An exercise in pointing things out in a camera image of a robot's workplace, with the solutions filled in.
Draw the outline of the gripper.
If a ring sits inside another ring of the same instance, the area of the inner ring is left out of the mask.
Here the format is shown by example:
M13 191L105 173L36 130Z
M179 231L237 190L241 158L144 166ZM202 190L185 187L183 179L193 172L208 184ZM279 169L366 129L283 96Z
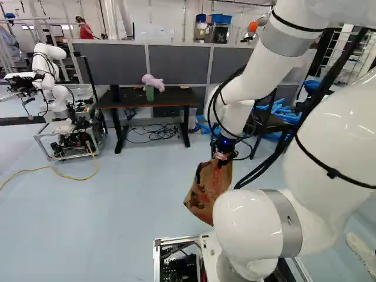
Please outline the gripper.
M214 156L215 153L233 153L235 151L235 145L237 143L236 139L227 138L223 135L218 135L211 139L211 155Z

